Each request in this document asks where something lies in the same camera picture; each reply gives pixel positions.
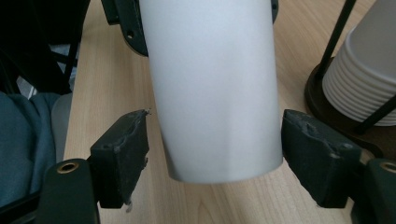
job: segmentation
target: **black chair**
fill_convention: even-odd
[[[40,92],[66,94],[77,65],[78,43],[90,0],[9,0],[0,2],[0,90],[19,93],[18,76]],[[67,56],[49,44],[70,45]],[[66,64],[63,72],[57,61]]]

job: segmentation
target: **paper cup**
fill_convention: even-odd
[[[221,183],[282,162],[269,1],[140,1],[169,175]]]
[[[323,90],[342,114],[362,122],[396,93],[396,1],[377,0],[330,65]],[[377,126],[396,125],[396,111]]]

